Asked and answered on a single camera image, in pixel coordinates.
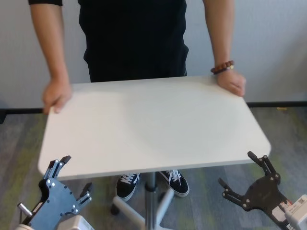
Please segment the person left hand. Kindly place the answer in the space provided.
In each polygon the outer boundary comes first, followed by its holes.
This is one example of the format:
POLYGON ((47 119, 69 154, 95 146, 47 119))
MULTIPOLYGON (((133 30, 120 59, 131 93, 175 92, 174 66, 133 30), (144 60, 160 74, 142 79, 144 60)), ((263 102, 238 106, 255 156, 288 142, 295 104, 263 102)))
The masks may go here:
POLYGON ((246 79, 236 70, 230 69, 216 75, 217 84, 239 97, 245 95, 246 79))

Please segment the person right hand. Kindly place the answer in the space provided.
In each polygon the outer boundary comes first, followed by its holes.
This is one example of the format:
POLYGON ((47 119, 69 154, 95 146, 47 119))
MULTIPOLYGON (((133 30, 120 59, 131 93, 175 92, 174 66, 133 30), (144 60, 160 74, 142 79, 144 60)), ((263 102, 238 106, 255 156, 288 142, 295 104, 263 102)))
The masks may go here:
POLYGON ((69 78, 52 78, 43 93, 43 112, 49 114, 53 110, 55 113, 60 113, 71 96, 69 78))

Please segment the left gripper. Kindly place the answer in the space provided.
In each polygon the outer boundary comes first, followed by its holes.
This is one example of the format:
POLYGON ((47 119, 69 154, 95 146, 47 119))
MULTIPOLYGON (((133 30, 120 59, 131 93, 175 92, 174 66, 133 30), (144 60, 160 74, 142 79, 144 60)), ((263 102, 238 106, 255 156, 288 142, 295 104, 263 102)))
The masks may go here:
POLYGON ((41 189, 40 206, 36 206, 30 226, 35 230, 54 230, 61 219, 67 214, 77 214, 79 207, 84 207, 91 202, 93 183, 87 183, 78 200, 72 191, 61 182, 55 180, 60 170, 69 162, 71 156, 50 162, 44 180, 39 183, 41 189))

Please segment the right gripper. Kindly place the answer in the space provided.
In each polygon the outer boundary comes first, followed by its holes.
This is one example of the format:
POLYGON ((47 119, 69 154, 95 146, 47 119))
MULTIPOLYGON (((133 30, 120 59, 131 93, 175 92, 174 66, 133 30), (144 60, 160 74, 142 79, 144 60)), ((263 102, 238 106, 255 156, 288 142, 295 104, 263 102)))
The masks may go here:
POLYGON ((292 204, 278 189, 279 180, 269 176, 276 175, 276 170, 271 164, 267 155, 258 158, 252 151, 247 153, 248 157, 260 166, 265 175, 254 182, 244 195, 234 192, 230 186, 222 179, 218 183, 223 187, 222 197, 232 203, 242 206, 245 211, 258 209, 264 212, 280 229, 288 230, 291 228, 286 220, 282 205, 292 204))

